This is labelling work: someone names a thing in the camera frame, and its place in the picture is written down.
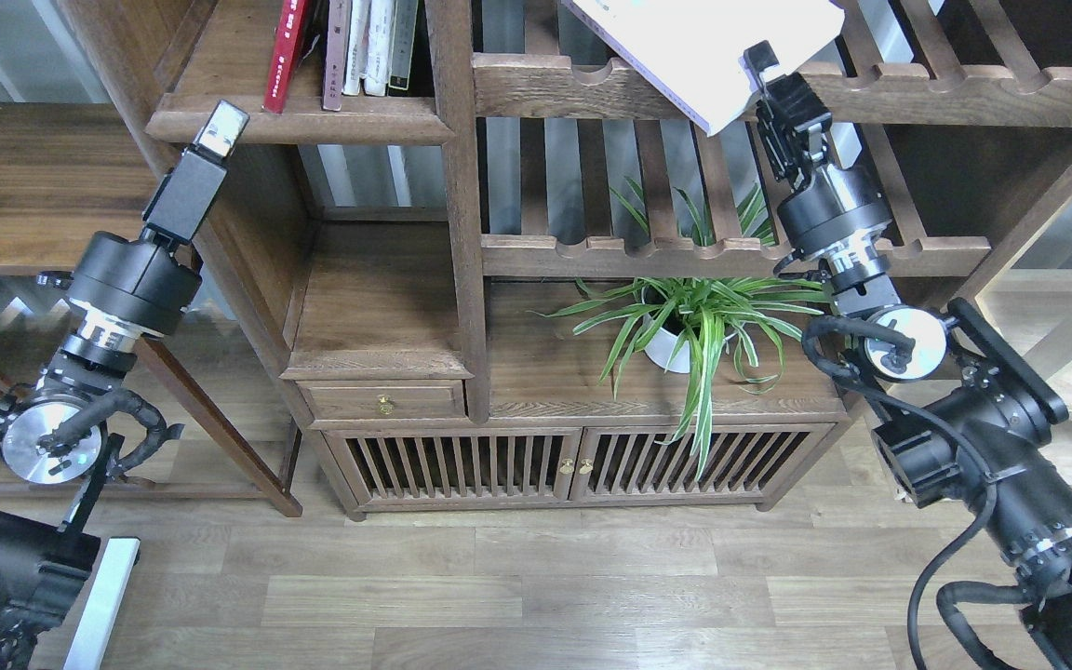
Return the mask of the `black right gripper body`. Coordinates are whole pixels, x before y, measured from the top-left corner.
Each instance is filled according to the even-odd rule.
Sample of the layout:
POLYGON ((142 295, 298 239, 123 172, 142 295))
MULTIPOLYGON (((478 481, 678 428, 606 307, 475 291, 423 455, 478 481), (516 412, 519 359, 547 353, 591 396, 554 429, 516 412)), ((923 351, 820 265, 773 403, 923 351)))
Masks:
POLYGON ((799 74, 757 83, 758 135, 775 180, 792 190, 777 213, 793 259, 875 259, 890 208, 864 167, 831 157, 831 111, 799 74))

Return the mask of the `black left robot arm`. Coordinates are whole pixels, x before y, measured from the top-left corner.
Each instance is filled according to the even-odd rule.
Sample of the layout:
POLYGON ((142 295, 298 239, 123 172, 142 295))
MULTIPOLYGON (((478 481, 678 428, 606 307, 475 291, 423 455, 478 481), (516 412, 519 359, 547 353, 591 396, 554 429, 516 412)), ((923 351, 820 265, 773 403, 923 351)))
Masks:
POLYGON ((85 526, 107 480, 181 436, 182 425, 167 423, 124 379, 137 342, 172 334, 200 288, 176 250, 212 208, 248 122, 218 102, 154 191, 136 240, 96 232, 75 270, 39 278, 64 288, 81 321, 32 394, 0 398, 0 453, 27 482, 80 488, 59 525, 0 510, 0 669, 29 665, 39 636, 63 623, 92 575, 101 539, 85 526))

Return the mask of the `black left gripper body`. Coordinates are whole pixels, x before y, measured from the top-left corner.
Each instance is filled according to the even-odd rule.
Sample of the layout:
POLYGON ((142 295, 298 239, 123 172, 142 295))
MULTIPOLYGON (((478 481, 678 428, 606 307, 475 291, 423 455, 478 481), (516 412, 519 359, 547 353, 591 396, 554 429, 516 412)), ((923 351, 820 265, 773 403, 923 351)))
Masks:
POLYGON ((200 288, 200 276, 174 256, 188 245, 212 207, 226 160, 188 147, 143 211, 137 240, 96 232, 74 270, 66 298, 157 334, 173 334, 200 288))

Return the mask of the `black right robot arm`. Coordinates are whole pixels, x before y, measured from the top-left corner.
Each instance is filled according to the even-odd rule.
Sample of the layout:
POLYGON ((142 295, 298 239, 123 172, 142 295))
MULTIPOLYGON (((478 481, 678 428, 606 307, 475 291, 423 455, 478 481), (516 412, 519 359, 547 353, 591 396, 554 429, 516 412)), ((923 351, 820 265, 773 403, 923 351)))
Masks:
POLYGON ((1064 400, 968 301, 943 313, 902 302, 876 244, 891 208, 870 175, 829 158, 831 114, 799 74, 774 76, 766 41, 744 53, 760 92, 760 135, 771 170, 792 194, 778 208, 791 253, 775 267, 815 260, 833 313, 801 334, 805 355, 843 389, 862 394, 880 418, 875 442, 918 506, 963 501, 973 521, 929 561, 907 601, 907 644, 926 666, 919 602, 948 559, 986 530, 1015 572, 1012 585, 946 583, 937 610, 971 660, 1004 662, 983 644, 961 602, 1015 605, 1021 623, 1055 669, 1072 669, 1072 488, 1041 453, 1064 400))

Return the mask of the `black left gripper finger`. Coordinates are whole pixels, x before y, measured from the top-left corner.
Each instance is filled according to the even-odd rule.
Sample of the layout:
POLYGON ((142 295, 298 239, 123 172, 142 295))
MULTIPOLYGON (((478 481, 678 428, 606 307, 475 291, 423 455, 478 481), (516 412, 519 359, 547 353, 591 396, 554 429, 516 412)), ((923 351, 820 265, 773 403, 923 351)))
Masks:
POLYGON ((213 111, 192 140, 192 154, 211 164, 225 164, 249 123, 249 114, 227 100, 218 101, 213 111))

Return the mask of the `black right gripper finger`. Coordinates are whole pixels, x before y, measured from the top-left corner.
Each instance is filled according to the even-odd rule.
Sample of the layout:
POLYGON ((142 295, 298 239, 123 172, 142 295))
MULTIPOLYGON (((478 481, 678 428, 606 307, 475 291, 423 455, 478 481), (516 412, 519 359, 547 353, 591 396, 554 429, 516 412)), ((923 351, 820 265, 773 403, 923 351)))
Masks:
POLYGON ((785 77, 785 72, 770 41, 753 44, 742 55, 741 63, 747 73, 753 94, 780 94, 779 84, 785 77))

